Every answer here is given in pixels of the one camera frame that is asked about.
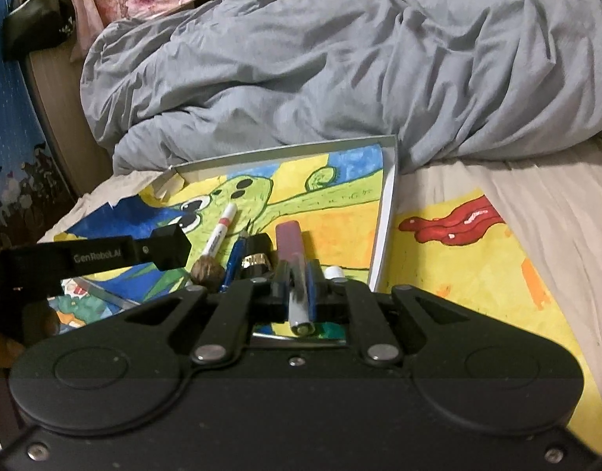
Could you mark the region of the person's left hand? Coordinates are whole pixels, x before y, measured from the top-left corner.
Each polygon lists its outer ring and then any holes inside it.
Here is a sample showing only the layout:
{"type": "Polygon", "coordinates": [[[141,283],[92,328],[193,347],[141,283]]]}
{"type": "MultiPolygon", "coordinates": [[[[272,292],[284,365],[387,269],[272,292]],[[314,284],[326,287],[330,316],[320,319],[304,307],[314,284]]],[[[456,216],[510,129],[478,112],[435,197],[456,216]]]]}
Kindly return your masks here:
{"type": "Polygon", "coordinates": [[[10,368],[29,345],[56,335],[59,329],[59,319],[47,301],[0,302],[0,369],[10,368]]]}

